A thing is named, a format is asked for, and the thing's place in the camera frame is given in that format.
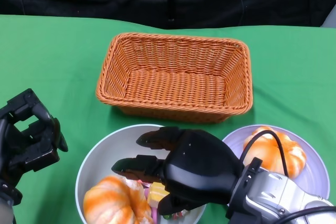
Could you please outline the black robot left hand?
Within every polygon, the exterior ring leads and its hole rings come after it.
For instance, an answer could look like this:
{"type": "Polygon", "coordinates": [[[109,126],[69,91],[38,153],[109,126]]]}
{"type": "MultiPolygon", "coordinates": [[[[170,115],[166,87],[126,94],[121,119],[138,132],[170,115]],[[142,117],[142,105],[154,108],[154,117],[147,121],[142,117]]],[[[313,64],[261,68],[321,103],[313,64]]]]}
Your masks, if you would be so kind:
{"type": "Polygon", "coordinates": [[[1,180],[16,186],[24,173],[58,162],[58,150],[68,151],[60,122],[32,89],[1,108],[1,180]]]}

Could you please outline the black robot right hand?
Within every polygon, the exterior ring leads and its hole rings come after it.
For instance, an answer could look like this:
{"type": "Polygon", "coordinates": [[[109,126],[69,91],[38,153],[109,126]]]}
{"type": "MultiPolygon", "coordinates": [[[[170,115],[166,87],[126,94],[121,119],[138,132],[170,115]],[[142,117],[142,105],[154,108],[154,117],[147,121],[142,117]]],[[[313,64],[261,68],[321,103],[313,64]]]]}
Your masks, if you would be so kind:
{"type": "Polygon", "coordinates": [[[153,155],[123,158],[111,169],[127,179],[162,183],[168,195],[158,204],[159,214],[230,202],[243,166],[217,137],[203,130],[162,127],[142,134],[136,143],[169,153],[165,159],[153,155]]]}

